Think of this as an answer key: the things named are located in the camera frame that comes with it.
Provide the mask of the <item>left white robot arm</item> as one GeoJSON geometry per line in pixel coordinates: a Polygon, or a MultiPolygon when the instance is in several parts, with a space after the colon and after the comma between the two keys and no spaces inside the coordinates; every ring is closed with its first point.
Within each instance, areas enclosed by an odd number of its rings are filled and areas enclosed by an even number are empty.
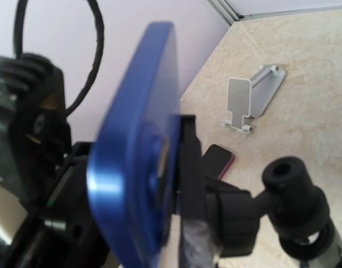
{"type": "Polygon", "coordinates": [[[73,143],[64,76],[49,59],[0,56],[0,267],[118,267],[90,212],[91,142],[73,143]]]}

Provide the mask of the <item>silver folding phone stand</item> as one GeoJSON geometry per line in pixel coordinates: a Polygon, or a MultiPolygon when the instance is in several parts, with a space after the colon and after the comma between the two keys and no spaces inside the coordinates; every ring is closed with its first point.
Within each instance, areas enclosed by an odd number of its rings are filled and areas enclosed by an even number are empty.
{"type": "Polygon", "coordinates": [[[250,134],[251,121],[263,115],[286,77],[279,65],[263,65],[250,79],[231,77],[227,82],[227,112],[224,127],[250,134]]]}

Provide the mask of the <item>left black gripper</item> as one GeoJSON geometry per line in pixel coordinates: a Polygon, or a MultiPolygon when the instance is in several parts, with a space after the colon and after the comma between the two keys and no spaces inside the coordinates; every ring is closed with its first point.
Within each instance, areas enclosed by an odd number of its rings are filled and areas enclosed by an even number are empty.
{"type": "Polygon", "coordinates": [[[59,181],[35,214],[15,267],[119,267],[91,214],[86,161],[91,142],[77,142],[59,181]]]}

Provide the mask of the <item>black phone red case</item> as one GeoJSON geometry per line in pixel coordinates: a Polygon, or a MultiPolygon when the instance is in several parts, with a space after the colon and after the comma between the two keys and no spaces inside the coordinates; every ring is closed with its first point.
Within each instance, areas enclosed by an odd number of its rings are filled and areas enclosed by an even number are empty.
{"type": "Polygon", "coordinates": [[[222,180],[235,160],[235,155],[225,147],[212,144],[201,158],[201,167],[206,177],[222,180]]]}

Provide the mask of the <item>blue phone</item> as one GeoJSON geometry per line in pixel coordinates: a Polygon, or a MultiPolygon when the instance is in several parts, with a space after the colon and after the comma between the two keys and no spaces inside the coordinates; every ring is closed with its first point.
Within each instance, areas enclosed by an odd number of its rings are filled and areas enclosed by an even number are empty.
{"type": "Polygon", "coordinates": [[[174,25],[146,28],[88,157],[93,217],[124,267],[157,267],[180,135],[174,25]]]}

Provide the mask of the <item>black tall phone stand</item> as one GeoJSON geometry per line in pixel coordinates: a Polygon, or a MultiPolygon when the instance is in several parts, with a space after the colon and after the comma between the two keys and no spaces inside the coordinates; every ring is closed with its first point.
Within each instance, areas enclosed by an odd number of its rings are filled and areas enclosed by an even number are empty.
{"type": "Polygon", "coordinates": [[[180,267],[217,267],[220,257],[250,255],[263,216],[298,267],[342,267],[327,198],[298,157],[271,162],[262,173],[264,191],[252,197],[204,175],[195,117],[182,116],[177,175],[180,267]]]}

